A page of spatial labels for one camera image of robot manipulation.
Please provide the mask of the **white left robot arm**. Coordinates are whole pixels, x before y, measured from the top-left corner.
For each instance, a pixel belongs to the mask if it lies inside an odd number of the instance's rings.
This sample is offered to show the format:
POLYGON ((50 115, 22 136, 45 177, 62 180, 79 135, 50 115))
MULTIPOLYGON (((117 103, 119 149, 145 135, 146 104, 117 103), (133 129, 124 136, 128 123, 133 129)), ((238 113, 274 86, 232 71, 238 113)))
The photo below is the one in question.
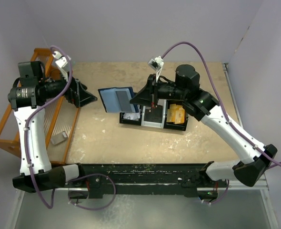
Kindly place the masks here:
POLYGON ((52 167, 44 132, 45 107, 61 96, 77 108, 97 101, 97 97, 72 77, 71 63, 65 57, 57 60, 56 65, 60 79, 48 80, 41 61, 19 63, 20 77, 8 94, 19 128, 21 150, 20 175, 12 182, 15 188, 29 193, 63 187, 68 181, 75 187, 86 182, 86 175, 77 164, 52 167))

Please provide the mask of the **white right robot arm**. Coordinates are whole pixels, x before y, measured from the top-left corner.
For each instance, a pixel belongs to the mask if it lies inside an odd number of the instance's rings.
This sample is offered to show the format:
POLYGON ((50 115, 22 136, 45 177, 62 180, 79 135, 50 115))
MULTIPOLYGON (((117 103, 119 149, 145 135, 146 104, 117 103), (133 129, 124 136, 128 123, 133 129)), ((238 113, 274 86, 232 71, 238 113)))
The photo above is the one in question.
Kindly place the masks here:
POLYGON ((212 94, 200 88, 200 75, 189 64, 176 68, 174 82, 151 74, 130 103, 154 107, 159 99, 180 102, 190 116, 217 133, 238 155, 239 160, 208 162, 200 170, 200 182, 206 187, 221 179, 252 187, 271 164, 267 156, 274 158, 277 153, 274 145, 265 145, 248 134, 212 94))

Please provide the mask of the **blue leather card holder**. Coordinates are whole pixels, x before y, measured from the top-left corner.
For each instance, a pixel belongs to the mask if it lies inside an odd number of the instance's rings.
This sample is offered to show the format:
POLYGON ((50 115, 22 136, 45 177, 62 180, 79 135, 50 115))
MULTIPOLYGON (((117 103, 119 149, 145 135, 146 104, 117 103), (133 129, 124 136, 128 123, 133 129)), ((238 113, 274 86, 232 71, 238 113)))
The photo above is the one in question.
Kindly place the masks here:
POLYGON ((132 87, 111 87, 98 89, 102 104, 107 113, 138 113, 139 108, 131 104, 135 96, 132 87))

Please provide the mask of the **grey card with stripe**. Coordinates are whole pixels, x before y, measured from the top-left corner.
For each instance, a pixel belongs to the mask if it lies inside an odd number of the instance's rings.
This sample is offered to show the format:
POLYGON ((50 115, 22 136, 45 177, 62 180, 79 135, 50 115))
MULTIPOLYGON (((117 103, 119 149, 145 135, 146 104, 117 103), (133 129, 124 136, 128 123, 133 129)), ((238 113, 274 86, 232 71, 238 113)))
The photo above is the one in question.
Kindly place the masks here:
POLYGON ((116 95, 120 104, 121 112, 135 112, 134 106, 130 104, 129 93, 127 91, 116 91, 116 95))

